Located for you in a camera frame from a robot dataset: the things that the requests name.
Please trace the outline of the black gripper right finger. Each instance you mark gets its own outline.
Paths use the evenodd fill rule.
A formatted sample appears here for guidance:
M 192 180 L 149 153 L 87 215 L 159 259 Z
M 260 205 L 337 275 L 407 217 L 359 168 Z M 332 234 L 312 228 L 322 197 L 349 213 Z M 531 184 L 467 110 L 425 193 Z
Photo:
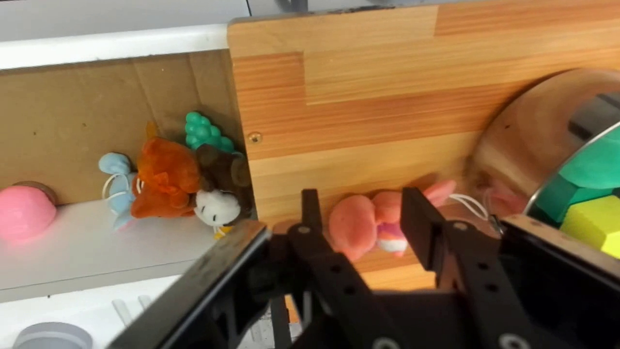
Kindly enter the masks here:
M 537 335 L 500 259 L 500 242 L 461 219 L 446 219 L 419 188 L 405 188 L 401 228 L 436 277 L 450 349 L 535 349 Z

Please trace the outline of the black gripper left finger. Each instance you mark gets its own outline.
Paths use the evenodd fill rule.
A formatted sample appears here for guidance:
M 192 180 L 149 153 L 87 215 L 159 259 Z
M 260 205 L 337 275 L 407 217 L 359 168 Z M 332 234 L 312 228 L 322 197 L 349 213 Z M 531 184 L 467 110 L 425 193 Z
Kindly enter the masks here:
M 301 192 L 301 207 L 302 217 L 287 238 L 302 263 L 310 294 L 302 343 L 308 349 L 411 349 L 380 296 L 326 240 L 316 188 Z

